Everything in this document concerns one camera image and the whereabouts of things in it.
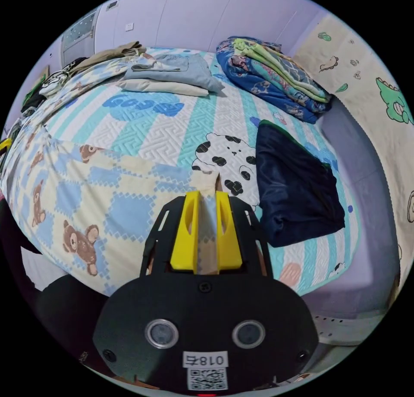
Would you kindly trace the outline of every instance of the green cloth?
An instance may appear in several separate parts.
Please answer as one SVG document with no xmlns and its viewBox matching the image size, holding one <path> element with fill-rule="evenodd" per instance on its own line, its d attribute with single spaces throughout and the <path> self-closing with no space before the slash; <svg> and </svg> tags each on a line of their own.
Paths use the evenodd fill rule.
<svg viewBox="0 0 414 397">
<path fill-rule="evenodd" d="M 278 58 L 281 58 L 282 54 L 275 52 L 276 57 L 272 56 L 262 45 L 253 41 L 246 41 L 245 39 L 237 38 L 233 41 L 233 47 L 236 54 L 242 56 L 248 56 L 251 59 L 257 60 L 273 69 L 279 76 L 286 80 L 292 87 L 298 91 L 303 92 L 309 98 L 323 103 L 328 103 L 329 99 L 321 97 L 318 94 L 321 90 L 318 90 L 313 85 L 305 82 L 297 81 L 292 75 L 283 68 L 283 65 L 279 62 Z"/>
<path fill-rule="evenodd" d="M 42 76 L 42 79 L 37 83 L 37 85 L 25 96 L 25 99 L 23 100 L 23 106 L 26 105 L 26 102 L 32 97 L 35 90 L 46 80 L 46 75 Z"/>
</svg>

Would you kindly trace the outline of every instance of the screw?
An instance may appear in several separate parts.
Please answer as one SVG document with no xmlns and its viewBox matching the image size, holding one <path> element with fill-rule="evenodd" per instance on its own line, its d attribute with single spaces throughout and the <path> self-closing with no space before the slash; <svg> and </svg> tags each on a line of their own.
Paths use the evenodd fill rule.
<svg viewBox="0 0 414 397">
<path fill-rule="evenodd" d="M 116 361 L 116 355 L 111 350 L 103 350 L 102 354 L 109 362 Z"/>
<path fill-rule="evenodd" d="M 210 282 L 201 282 L 198 285 L 198 289 L 202 293 L 209 293 L 209 292 L 211 292 L 212 286 L 211 286 Z"/>
<path fill-rule="evenodd" d="M 309 353 L 307 351 L 301 351 L 296 357 L 298 362 L 304 362 L 308 358 Z"/>
</svg>

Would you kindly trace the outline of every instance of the light blue folded clothing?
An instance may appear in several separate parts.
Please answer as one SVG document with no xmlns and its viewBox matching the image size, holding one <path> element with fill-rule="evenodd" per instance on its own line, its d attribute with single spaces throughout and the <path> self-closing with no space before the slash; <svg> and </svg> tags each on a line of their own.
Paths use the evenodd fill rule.
<svg viewBox="0 0 414 397">
<path fill-rule="evenodd" d="M 133 63 L 123 79 L 146 78 L 156 81 L 180 82 L 198 86 L 211 92 L 220 92 L 224 88 L 221 82 L 211 75 L 207 62 L 199 54 L 189 56 L 163 54 L 157 56 L 157 62 L 179 70 L 132 70 Z"/>
<path fill-rule="evenodd" d="M 178 67 L 166 65 L 165 63 L 162 63 L 147 54 L 143 54 L 139 58 L 135 59 L 134 64 L 131 66 L 131 69 L 134 72 L 140 70 L 181 70 Z"/>
</svg>

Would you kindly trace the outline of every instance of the dark navy towel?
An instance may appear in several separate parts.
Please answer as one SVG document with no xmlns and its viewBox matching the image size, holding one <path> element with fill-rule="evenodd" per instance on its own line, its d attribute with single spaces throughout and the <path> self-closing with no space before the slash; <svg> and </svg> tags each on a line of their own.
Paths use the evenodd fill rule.
<svg viewBox="0 0 414 397">
<path fill-rule="evenodd" d="M 284 129 L 263 120 L 256 141 L 261 225 L 273 247 L 335 233 L 345 212 L 329 164 L 309 153 Z"/>
</svg>

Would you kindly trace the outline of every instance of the qr code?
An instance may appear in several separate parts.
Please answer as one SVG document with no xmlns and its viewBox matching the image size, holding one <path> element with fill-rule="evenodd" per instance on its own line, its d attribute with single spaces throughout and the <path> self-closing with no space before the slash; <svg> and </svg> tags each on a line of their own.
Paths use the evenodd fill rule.
<svg viewBox="0 0 414 397">
<path fill-rule="evenodd" d="M 227 374 L 225 368 L 188 369 L 188 389 L 194 391 L 227 390 Z"/>
</svg>

